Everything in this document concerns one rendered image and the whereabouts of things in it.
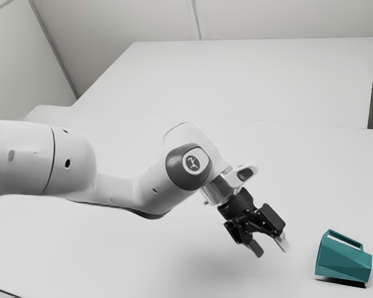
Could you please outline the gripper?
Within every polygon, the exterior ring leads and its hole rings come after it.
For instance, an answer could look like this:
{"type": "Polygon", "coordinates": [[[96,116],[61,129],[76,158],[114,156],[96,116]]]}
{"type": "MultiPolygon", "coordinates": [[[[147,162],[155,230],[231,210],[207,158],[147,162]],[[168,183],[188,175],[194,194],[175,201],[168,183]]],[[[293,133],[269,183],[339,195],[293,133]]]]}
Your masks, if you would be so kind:
{"type": "Polygon", "coordinates": [[[252,233],[269,236],[276,242],[283,252],[287,252],[290,245],[285,238],[285,221],[267,203],[261,208],[254,205],[250,192],[242,187],[238,194],[231,196],[224,204],[219,205],[218,212],[224,218],[224,227],[231,238],[239,245],[250,249],[257,258],[264,254],[263,248],[254,239],[252,233]],[[247,231],[248,221],[240,217],[247,217],[251,232],[247,231]]]}

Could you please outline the teal faceted mug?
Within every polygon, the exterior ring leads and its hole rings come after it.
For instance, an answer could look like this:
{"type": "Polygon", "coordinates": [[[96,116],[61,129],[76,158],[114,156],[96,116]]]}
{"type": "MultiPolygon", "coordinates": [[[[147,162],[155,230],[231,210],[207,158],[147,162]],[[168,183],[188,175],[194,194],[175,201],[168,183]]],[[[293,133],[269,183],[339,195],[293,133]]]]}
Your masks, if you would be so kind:
{"type": "Polygon", "coordinates": [[[315,275],[367,283],[372,272],[372,255],[362,243],[332,229],[321,237],[315,275]]]}

